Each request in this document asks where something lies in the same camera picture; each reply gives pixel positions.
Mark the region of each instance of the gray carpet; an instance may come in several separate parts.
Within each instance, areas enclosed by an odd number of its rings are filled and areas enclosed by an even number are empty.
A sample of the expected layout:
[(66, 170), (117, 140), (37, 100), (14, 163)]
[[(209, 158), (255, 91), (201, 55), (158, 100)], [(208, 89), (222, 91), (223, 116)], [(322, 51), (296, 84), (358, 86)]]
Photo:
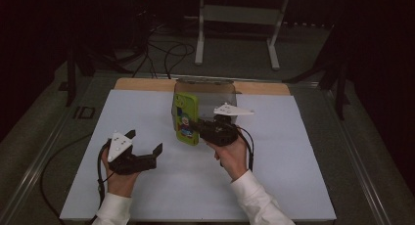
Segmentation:
[[(204, 64), (197, 67), (193, 63), (194, 55), (186, 57), (173, 68), (172, 76), (196, 75), (279, 81), (311, 68), (327, 35), (328, 31), (325, 29), (284, 27), (276, 46), (281, 64), (281, 70), (277, 72), (270, 69), (264, 41), (232, 37), (207, 38)], [(156, 41), (177, 40), (196, 46), (196, 38), (188, 35), (156, 35), (152, 40), (152, 44), (165, 50), (174, 43)], [(160, 73), (159, 77), (165, 77), (162, 75), (165, 53), (154, 47), (150, 49), (149, 55), (154, 62), (155, 70)], [(183, 48), (177, 49), (175, 53), (184, 52)], [(174, 60), (177, 59), (169, 57), (168, 60), (171, 61), (167, 64), (174, 65)], [(125, 67), (135, 70), (139, 64), (140, 59)], [(149, 77), (149, 70), (150, 64), (145, 63), (137, 76)], [(42, 183), (51, 205), (58, 211), (62, 209), (88, 144), (88, 134), (94, 130), (108, 92), (121, 76), (126, 75), (102, 69), (92, 78), (79, 77), (77, 100), (71, 108), (65, 108), (66, 93), (57, 91), (60, 82), (65, 80), (65, 66), (61, 67), (57, 70), (55, 82), (45, 90), (1, 143), (0, 209), (2, 212), (9, 211), (6, 205), (15, 205), (16, 211), (10, 224), (27, 224), (28, 220), (30, 224), (59, 224), (51, 209), (42, 200), (39, 190), (40, 178), (34, 179), (32, 187), (27, 188), (27, 197), (21, 199), (21, 202), (11, 202), (18, 198), (14, 197), (14, 192), (21, 184), (26, 170), (35, 164), (33, 161), (39, 160), (37, 154), (41, 152), (42, 147), (45, 143), (50, 143), (51, 151), (45, 154), (45, 160), (53, 153), (64, 149), (48, 164)], [(320, 91), (312, 83), (318, 81), (318, 78), (319, 74), (308, 78), (305, 83), (290, 86), (338, 216), (335, 223), (329, 221), (311, 224), (413, 224), (413, 196), (404, 185), (373, 123), (355, 96), (352, 83), (349, 83), (346, 89), (350, 102), (345, 106), (346, 120), (339, 121), (333, 114), (330, 93)], [(96, 113), (92, 119), (72, 118), (76, 106), (93, 107)], [(62, 129), (56, 128), (59, 123), (64, 123)], [(57, 133), (56, 138), (51, 140), (51, 133)], [(376, 188), (376, 193), (387, 212), (386, 222), (385, 219), (379, 221), (374, 215), (377, 212), (368, 201), (370, 198), (364, 189), (365, 181), (362, 183), (359, 173), (356, 172), (355, 156), (350, 153), (350, 140), (352, 147), (357, 150), (358, 156), (364, 162), (370, 182)], [(83, 222), (68, 221), (67, 224)]]

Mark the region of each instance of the white shirt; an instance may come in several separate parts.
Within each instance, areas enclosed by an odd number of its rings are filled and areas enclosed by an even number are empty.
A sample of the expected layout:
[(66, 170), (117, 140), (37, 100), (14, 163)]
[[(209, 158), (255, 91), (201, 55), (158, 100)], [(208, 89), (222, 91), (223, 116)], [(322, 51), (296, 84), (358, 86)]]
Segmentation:
[[(274, 197), (265, 192), (249, 170), (231, 183), (231, 188), (252, 225), (294, 225), (294, 222), (279, 209)], [(107, 193), (93, 225), (126, 224), (130, 217), (131, 202), (131, 198)]]

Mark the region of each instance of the gray floor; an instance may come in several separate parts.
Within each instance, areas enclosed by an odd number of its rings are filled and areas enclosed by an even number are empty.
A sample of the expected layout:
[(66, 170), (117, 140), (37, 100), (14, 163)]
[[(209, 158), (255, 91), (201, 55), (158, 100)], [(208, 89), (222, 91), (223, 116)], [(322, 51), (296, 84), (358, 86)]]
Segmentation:
[[(208, 76), (280, 82), (311, 68), (329, 31), (314, 27), (283, 27), (276, 50), (281, 70), (270, 69), (266, 44), (260, 37), (241, 37), (216, 31), (209, 32), (204, 63), (194, 65), (194, 54), (172, 70), (173, 77)], [(155, 34), (151, 43), (168, 50), (171, 41), (196, 46), (189, 34)], [(178, 47), (175, 53), (184, 53)], [(159, 78), (163, 75), (165, 53), (150, 47), (150, 57)], [(177, 57), (168, 57), (174, 65)], [(135, 70), (137, 60), (126, 68)], [(57, 70), (56, 80), (17, 123), (0, 144), (0, 224), (59, 224), (40, 193), (39, 174), (53, 153), (59, 152), (44, 172), (42, 186), (52, 206), (60, 211), (71, 181), (94, 130), (108, 92), (119, 77), (125, 76), (101, 69), (94, 77), (78, 77), (78, 96), (65, 107), (67, 94), (58, 91), (65, 81), (66, 66)], [(150, 64), (137, 74), (149, 77)], [(414, 224), (415, 202), (393, 165), (376, 128), (362, 108), (349, 82), (346, 95), (345, 121), (337, 119), (331, 92), (316, 87), (321, 74), (305, 82), (290, 85), (298, 102), (302, 119), (319, 162), (338, 219), (310, 224)], [(92, 119), (72, 118), (77, 106), (93, 107)]]

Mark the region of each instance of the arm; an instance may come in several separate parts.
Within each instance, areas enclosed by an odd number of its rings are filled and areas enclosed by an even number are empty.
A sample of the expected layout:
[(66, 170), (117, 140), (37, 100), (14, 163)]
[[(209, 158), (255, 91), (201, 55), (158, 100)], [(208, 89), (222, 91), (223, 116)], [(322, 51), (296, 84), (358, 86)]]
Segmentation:
[(254, 224), (294, 225), (279, 208), (273, 196), (267, 194), (263, 186), (247, 168), (247, 146), (239, 137), (225, 147), (207, 144), (215, 150), (214, 157), (232, 178), (231, 188), (235, 192), (239, 206)]
[(109, 169), (107, 158), (108, 149), (105, 149), (101, 160), (106, 168), (107, 175), (111, 176), (108, 178), (108, 191), (93, 224), (127, 224), (130, 218), (131, 194), (139, 173), (130, 175), (113, 174)]

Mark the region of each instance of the white table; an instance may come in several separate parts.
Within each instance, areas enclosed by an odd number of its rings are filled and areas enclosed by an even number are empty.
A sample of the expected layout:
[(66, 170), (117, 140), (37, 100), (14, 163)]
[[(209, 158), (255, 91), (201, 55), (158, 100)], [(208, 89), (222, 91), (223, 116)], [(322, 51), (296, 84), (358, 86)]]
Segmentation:
[[(158, 167), (143, 172), (133, 192), (134, 221), (248, 221), (230, 190), (230, 178), (213, 150), (178, 141), (171, 118), (172, 92), (113, 90), (73, 181), (61, 213), (88, 220), (99, 204), (96, 161), (114, 131), (137, 132), (133, 154), (146, 155), (159, 143)], [(296, 221), (334, 220), (326, 186), (292, 96), (238, 95), (238, 106), (255, 115), (237, 124), (254, 138), (254, 175)]]

